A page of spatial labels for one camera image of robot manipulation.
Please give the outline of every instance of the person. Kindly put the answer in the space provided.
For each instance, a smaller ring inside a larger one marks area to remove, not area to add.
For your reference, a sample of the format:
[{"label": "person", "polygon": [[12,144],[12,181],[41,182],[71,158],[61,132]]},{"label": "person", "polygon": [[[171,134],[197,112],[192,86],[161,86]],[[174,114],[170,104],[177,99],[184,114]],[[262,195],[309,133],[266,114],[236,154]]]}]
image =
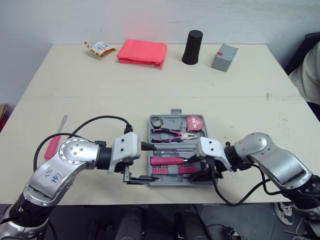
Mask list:
[{"label": "person", "polygon": [[320,121],[320,42],[307,53],[289,78]]},{"label": "person", "polygon": [[[320,42],[306,54],[289,78],[320,122]],[[292,207],[292,203],[274,203],[274,212],[285,225],[294,223]]]}]

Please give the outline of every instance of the shoe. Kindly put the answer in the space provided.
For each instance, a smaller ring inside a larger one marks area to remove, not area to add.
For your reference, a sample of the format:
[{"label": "shoe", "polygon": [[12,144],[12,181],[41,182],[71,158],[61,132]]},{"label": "shoe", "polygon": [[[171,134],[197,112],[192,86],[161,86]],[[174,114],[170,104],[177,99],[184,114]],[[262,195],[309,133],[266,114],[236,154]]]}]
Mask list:
[{"label": "shoe", "polygon": [[289,203],[275,202],[274,211],[276,216],[285,225],[292,225],[294,223],[294,215],[292,213],[292,205]]}]

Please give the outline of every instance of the white table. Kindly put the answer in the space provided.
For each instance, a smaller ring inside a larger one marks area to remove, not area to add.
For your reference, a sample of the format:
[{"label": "white table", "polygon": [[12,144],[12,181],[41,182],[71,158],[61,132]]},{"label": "white table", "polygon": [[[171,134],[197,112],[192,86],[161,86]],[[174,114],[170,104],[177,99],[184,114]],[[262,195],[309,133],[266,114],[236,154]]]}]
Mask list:
[{"label": "white table", "polygon": [[[116,52],[99,58],[84,45],[54,45],[0,133],[0,203],[13,203],[21,194],[32,175],[37,146],[57,131],[64,114],[68,114],[64,132],[92,117],[116,115],[129,120],[146,141],[150,115],[182,108],[183,114],[204,116],[210,138],[234,143],[252,132],[268,133],[279,147],[320,174],[320,124],[298,90],[265,45],[234,46],[238,53],[228,72],[221,72],[211,68],[217,44],[202,45],[199,62],[193,66],[181,62],[183,45],[169,45],[162,70],[118,63]],[[101,119],[79,134],[111,145],[123,129],[120,121]],[[147,173],[146,155],[130,168],[134,176]],[[219,188],[230,201],[237,201],[260,181],[256,169],[225,172]],[[268,188],[276,190],[272,183]],[[261,188],[246,202],[283,200]],[[222,202],[212,186],[126,185],[121,174],[85,170],[60,204]]]}]

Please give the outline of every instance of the pink towel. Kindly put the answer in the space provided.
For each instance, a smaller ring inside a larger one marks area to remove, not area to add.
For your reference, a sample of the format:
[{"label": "pink towel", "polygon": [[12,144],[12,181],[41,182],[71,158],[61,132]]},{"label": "pink towel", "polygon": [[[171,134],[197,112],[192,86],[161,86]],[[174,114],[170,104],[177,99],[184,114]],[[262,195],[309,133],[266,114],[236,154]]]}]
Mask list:
[{"label": "pink towel", "polygon": [[167,44],[162,42],[125,41],[117,54],[120,63],[151,64],[162,68],[167,52]]}]

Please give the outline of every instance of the tool box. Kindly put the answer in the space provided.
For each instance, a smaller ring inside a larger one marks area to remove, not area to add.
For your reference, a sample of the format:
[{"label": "tool box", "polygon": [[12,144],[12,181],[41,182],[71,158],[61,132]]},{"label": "tool box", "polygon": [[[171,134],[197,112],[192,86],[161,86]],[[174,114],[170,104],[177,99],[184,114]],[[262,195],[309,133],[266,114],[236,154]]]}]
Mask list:
[{"label": "tool box", "polygon": [[187,159],[196,154],[196,144],[200,137],[208,137],[202,115],[184,115],[181,109],[176,108],[171,109],[170,115],[151,115],[148,121],[148,142],[154,144],[157,151],[149,151],[148,153],[147,172],[148,175],[159,179],[151,182],[150,185],[197,186],[212,184],[211,180],[190,180],[192,173],[206,168],[205,160],[187,162]]}]

